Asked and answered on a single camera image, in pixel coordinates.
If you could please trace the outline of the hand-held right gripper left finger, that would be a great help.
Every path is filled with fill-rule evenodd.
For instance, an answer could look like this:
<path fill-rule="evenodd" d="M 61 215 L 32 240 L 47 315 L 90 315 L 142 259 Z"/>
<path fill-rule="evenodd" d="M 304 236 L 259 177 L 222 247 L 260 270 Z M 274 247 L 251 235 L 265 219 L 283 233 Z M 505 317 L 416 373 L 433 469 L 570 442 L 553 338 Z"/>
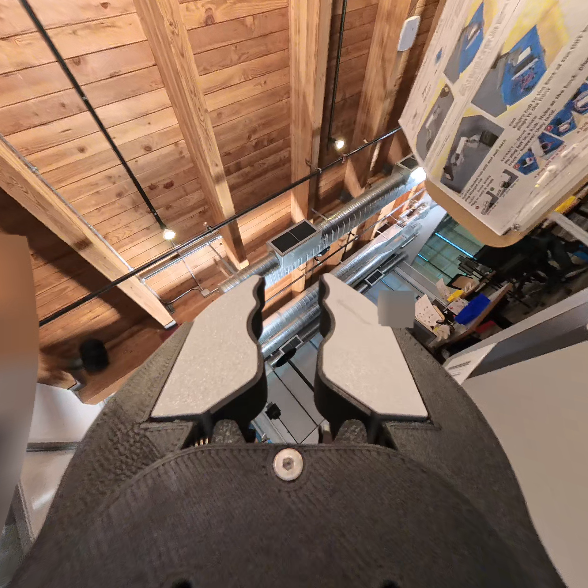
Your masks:
<path fill-rule="evenodd" d="M 268 400 L 260 337 L 265 278 L 253 275 L 192 322 L 151 411 L 160 422 L 194 421 L 212 429 L 232 420 L 247 429 Z"/>

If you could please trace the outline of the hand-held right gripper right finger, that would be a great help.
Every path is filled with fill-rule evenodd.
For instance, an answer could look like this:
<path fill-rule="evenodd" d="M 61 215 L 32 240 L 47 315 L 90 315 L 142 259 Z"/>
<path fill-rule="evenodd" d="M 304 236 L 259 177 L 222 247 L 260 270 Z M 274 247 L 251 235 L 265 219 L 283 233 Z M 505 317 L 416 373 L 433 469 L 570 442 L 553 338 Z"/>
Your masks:
<path fill-rule="evenodd" d="M 378 308 L 333 274 L 319 282 L 315 405 L 331 425 L 357 419 L 423 422 L 429 417 L 393 329 Z"/>

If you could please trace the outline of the dark grey desk panel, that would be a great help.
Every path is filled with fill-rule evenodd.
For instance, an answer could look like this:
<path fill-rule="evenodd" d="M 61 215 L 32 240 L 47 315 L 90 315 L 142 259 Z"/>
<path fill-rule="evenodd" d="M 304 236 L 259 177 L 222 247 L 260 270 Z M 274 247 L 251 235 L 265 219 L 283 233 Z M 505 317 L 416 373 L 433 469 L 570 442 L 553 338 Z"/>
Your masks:
<path fill-rule="evenodd" d="M 587 340 L 587 317 L 560 315 L 498 342 L 471 378 Z"/>

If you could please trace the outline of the black round fixture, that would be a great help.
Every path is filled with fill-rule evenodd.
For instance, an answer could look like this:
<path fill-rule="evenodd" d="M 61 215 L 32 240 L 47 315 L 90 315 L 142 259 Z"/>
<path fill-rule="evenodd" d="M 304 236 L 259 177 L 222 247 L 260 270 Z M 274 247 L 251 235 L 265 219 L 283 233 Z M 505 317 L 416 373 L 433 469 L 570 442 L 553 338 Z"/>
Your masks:
<path fill-rule="evenodd" d="M 108 368 L 110 361 L 105 344 L 99 339 L 87 339 L 79 345 L 79 357 L 84 370 L 99 373 Z"/>

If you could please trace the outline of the blue storage bin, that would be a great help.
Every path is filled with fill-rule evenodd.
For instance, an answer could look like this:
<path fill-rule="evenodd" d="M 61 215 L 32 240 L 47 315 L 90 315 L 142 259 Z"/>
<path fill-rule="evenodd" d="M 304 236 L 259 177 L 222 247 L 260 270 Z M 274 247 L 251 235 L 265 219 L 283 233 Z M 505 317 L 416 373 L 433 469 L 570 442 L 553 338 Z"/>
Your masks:
<path fill-rule="evenodd" d="M 468 302 L 463 310 L 455 316 L 454 321 L 460 325 L 468 325 L 477 319 L 490 304 L 491 300 L 485 294 L 480 293 Z"/>

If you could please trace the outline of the black ceiling pipe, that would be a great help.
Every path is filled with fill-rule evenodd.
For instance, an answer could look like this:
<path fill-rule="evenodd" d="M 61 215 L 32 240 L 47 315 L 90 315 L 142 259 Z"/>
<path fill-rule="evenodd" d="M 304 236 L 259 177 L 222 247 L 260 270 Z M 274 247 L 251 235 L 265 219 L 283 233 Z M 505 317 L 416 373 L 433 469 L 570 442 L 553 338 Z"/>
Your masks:
<path fill-rule="evenodd" d="M 251 212 L 253 212 L 254 210 L 257 210 L 261 206 L 263 206 L 269 202 L 272 202 L 273 200 L 280 198 L 284 194 L 292 191 L 294 188 L 299 187 L 299 186 L 305 184 L 306 182 L 309 182 L 310 180 L 319 177 L 321 174 L 328 171 L 332 167 L 345 163 L 351 157 L 353 157 L 357 153 L 363 151 L 364 149 L 366 149 L 370 146 L 376 145 L 376 144 L 386 140 L 387 138 L 392 137 L 394 134 L 396 134 L 400 130 L 401 130 L 401 126 L 397 126 L 393 129 L 387 131 L 386 133 L 372 139 L 369 142 L 364 141 L 364 143 L 362 143 L 360 146 L 349 151 L 348 153 L 342 154 L 339 158 L 333 160 L 331 163 L 329 163 L 323 167 L 316 168 L 311 173 L 309 173 L 309 174 L 301 177 L 300 179 L 292 182 L 291 184 L 283 187 L 281 190 L 274 192 L 271 195 L 268 195 L 265 199 L 262 199 L 259 202 L 255 203 L 254 205 L 251 205 L 251 206 L 241 210 L 239 213 L 232 215 L 228 219 L 223 220 L 222 222 L 220 222 L 220 223 L 212 226 L 211 228 L 205 230 L 204 232 L 196 235 L 195 237 L 180 243 L 178 246 L 174 246 L 171 250 L 169 250 L 163 254 L 160 254 L 155 258 L 152 258 L 151 260 L 144 263 L 143 265 L 131 270 L 130 272 L 127 272 L 126 274 L 114 279 L 113 281 L 110 281 L 108 284 L 99 288 L 98 290 L 95 290 L 94 292 L 91 292 L 91 293 L 83 296 L 82 298 L 76 300 L 75 302 L 72 302 L 71 304 L 66 305 L 62 309 L 54 312 L 53 314 L 41 319 L 38 323 L 38 326 L 40 328 L 45 327 L 46 325 L 54 322 L 55 320 L 62 318 L 63 316 L 67 315 L 68 313 L 77 310 L 78 308 L 80 308 L 81 306 L 85 305 L 86 303 L 92 301 L 93 299 L 99 298 L 102 295 L 109 292 L 110 290 L 117 288 L 118 286 L 124 284 L 130 278 L 137 277 L 139 274 L 146 272 L 147 270 L 151 269 L 155 265 L 168 260 L 173 255 L 180 254 L 183 250 L 185 250 L 189 246 L 195 245 L 196 243 L 200 242 L 205 237 L 209 237 L 213 233 L 219 232 L 220 229 L 223 229 L 223 228 L 227 227 L 229 224 L 238 221 L 241 217 L 244 217 L 244 216 L 250 214 Z"/>

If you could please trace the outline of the printed instruction poster board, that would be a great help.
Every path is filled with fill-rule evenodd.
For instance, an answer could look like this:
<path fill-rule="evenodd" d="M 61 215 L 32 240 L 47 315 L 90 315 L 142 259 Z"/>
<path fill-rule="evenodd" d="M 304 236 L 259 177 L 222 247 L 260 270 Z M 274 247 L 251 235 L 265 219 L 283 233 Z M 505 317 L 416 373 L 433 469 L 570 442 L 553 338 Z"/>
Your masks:
<path fill-rule="evenodd" d="M 431 198 L 516 243 L 587 183 L 587 1 L 446 1 L 400 124 Z"/>

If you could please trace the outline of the black ceiling light track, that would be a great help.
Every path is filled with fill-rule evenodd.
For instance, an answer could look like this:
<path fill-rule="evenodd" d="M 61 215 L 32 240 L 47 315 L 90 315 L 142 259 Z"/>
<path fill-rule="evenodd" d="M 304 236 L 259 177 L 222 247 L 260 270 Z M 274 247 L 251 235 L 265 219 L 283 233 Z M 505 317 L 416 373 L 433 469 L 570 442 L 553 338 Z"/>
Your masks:
<path fill-rule="evenodd" d="M 128 175 L 129 179 L 132 181 L 132 183 L 133 183 L 134 187 L 136 188 L 136 190 L 139 192 L 139 195 L 142 198 L 143 203 L 147 206 L 147 208 L 148 208 L 151 216 L 153 216 L 153 218 L 155 219 L 155 221 L 157 222 L 157 224 L 159 225 L 159 227 L 160 227 L 160 224 L 165 224 L 163 222 L 163 220 L 161 219 L 159 213 L 155 209 L 154 205 L 152 204 L 150 198 L 146 194 L 143 186 L 141 185 L 141 183 L 137 179 L 135 173 L 131 170 L 128 162 L 123 157 L 121 151 L 118 148 L 118 145 L 114 142 L 112 136 L 108 132 L 108 130 L 107 130 L 106 126 L 104 125 L 102 119 L 100 118 L 100 116 L 98 115 L 97 111 L 93 107 L 93 105 L 92 105 L 90 99 L 88 98 L 86 92 L 82 89 L 82 86 L 79 84 L 79 82 L 77 81 L 77 78 L 72 73 L 72 71 L 69 68 L 67 62 L 65 61 L 65 58 L 61 55 L 61 53 L 59 52 L 59 50 L 56 47 L 56 45 L 54 44 L 54 42 L 51 40 L 51 37 L 49 36 L 47 30 L 42 25 L 40 19 L 38 18 L 37 14 L 33 10 L 32 6 L 29 3 L 29 1 L 19 1 L 19 4 L 21 4 L 21 6 L 23 7 L 23 9 L 26 12 L 28 18 L 31 20 L 32 24 L 34 25 L 34 27 L 36 28 L 36 30 L 38 31 L 38 33 L 42 37 L 42 39 L 43 39 L 44 43 L 46 44 L 47 48 L 50 50 L 51 54 L 55 58 L 55 61 L 58 63 L 58 65 L 62 69 L 63 73 L 65 74 L 66 78 L 70 82 L 70 85 L 73 87 L 73 89 L 77 93 L 79 99 L 84 104 L 86 110 L 91 115 L 93 121 L 95 122 L 95 124 L 97 125 L 97 127 L 99 129 L 99 132 L 106 139 L 109 147 L 114 152 L 114 154 L 115 154 L 116 158 L 118 159 L 119 163 L 123 166 L 124 171 Z"/>

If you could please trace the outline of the white ceiling device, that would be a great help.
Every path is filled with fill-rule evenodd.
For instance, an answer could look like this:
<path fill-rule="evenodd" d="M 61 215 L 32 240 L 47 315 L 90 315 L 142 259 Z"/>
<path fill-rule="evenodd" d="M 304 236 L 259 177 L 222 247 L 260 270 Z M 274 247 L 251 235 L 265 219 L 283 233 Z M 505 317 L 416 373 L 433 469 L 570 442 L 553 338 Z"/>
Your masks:
<path fill-rule="evenodd" d="M 413 47 L 420 27 L 420 21 L 421 17 L 419 15 L 414 15 L 404 21 L 399 35 L 398 52 L 404 52 Z"/>

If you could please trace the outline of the silver ventilation duct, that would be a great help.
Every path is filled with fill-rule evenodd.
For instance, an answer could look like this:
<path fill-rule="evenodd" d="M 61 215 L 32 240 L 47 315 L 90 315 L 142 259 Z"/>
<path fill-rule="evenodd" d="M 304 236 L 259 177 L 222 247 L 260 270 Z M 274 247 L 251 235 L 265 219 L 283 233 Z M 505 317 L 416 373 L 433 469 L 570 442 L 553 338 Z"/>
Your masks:
<path fill-rule="evenodd" d="M 379 213 L 380 210 L 416 185 L 416 169 L 411 171 L 406 167 L 395 165 L 392 173 L 385 179 L 374 184 L 360 197 L 352 198 L 338 210 L 335 210 L 334 213 L 326 219 L 314 224 L 322 231 L 320 251 L 316 255 L 331 246 L 338 239 L 342 238 L 342 236 L 358 227 L 364 221 L 368 220 L 376 213 Z M 221 293 L 226 293 L 254 275 L 264 277 L 265 286 L 268 288 L 292 273 L 294 270 L 295 269 L 281 270 L 278 267 L 275 256 L 267 253 L 259 261 L 254 262 L 232 277 L 221 282 L 217 289 Z"/>
<path fill-rule="evenodd" d="M 387 229 L 330 274 L 359 293 L 367 292 L 406 259 L 405 249 L 421 228 L 420 222 L 413 221 L 404 227 L 395 225 Z M 315 336 L 319 326 L 319 285 L 313 284 L 263 322 L 260 344 L 268 368 L 286 364 Z"/>

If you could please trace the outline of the metal duct vent box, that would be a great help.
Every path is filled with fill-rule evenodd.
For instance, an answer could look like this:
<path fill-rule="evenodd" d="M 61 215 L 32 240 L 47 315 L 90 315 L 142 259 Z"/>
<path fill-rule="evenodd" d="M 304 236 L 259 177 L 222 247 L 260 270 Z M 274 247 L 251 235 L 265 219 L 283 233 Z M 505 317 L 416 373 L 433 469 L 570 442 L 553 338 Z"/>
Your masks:
<path fill-rule="evenodd" d="M 267 243 L 278 267 L 285 271 L 296 269 L 320 251 L 322 231 L 307 219 L 294 224 Z"/>

